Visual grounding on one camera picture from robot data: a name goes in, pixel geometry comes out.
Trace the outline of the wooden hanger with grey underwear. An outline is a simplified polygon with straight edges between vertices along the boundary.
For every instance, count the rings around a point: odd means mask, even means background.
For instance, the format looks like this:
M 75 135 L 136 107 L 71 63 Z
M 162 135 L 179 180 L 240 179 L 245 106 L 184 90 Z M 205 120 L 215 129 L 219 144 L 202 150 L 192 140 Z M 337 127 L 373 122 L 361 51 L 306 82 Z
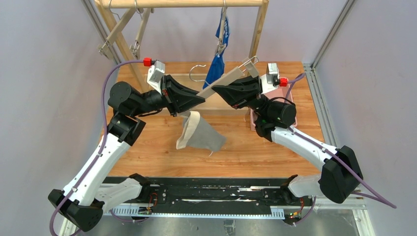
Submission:
M 255 64 L 259 62 L 259 59 L 257 56 L 253 56 L 251 58 L 247 58 L 245 61 L 242 62 L 242 64 L 238 67 L 235 67 L 228 73 L 222 75 L 218 80 L 214 81 L 210 85 L 208 85 L 206 88 L 204 88 L 202 91 L 200 91 L 197 96 L 202 98 L 209 98 L 213 94 L 215 94 L 215 91 L 213 90 L 214 86 L 226 86 L 230 83 L 234 82 L 237 79 L 240 79 L 242 76 L 246 74 L 249 74 L 252 77 L 259 76 L 259 72 L 255 67 Z

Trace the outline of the grey underwear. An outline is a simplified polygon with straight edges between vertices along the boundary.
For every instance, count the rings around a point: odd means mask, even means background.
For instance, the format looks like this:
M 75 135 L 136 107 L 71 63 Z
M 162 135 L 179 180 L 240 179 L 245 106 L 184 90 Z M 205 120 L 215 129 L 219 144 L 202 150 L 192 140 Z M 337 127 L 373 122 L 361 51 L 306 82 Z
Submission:
M 183 130 L 176 141 L 176 149 L 186 147 L 218 152 L 226 143 L 226 137 L 218 133 L 197 111 L 179 114 L 183 118 Z

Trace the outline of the wooden clip hanger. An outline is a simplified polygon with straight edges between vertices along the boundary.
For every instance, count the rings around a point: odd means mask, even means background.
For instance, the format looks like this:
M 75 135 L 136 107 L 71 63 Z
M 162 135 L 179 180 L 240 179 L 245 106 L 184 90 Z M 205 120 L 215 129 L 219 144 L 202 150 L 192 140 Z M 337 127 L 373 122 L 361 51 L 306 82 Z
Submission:
M 140 8 L 137 6 L 136 0 L 134 0 L 134 5 L 136 12 L 141 16 L 141 22 L 134 43 L 130 46 L 130 51 L 135 59 L 140 59 L 140 47 L 147 27 L 149 16 L 151 13 L 154 13 L 154 8 Z

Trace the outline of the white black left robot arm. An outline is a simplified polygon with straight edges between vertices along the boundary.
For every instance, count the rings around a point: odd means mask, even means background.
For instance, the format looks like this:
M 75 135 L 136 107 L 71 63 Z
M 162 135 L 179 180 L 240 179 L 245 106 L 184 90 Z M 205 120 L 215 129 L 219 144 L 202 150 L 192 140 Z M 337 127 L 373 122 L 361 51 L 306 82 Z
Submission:
M 104 213 L 132 199 L 147 199 L 150 181 L 132 174 L 122 183 L 100 190 L 116 162 L 133 146 L 142 133 L 142 117 L 167 109 L 172 116 L 185 112 L 205 99 L 196 90 L 179 84 L 171 75 L 162 76 L 157 89 L 140 93 L 127 82 L 117 82 L 110 89 L 108 105 L 114 114 L 104 126 L 103 137 L 79 173 L 62 190 L 48 196 L 57 213 L 80 231 L 93 229 Z

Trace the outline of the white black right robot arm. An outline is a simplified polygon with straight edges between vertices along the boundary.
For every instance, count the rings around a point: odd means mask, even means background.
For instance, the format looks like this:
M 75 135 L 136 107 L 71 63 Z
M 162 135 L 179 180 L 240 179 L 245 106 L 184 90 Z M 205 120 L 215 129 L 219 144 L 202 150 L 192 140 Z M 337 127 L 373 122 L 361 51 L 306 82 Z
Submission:
M 363 179 L 355 152 L 348 146 L 340 148 L 322 143 L 294 127 L 296 105 L 285 96 L 268 98 L 266 94 L 279 87 L 293 85 L 285 77 L 245 77 L 229 85 L 214 85 L 214 90 L 234 109 L 250 108 L 258 136 L 287 147 L 313 164 L 320 174 L 293 175 L 279 190 L 279 197 L 293 204 L 306 196 L 325 196 L 334 203 L 343 203 Z

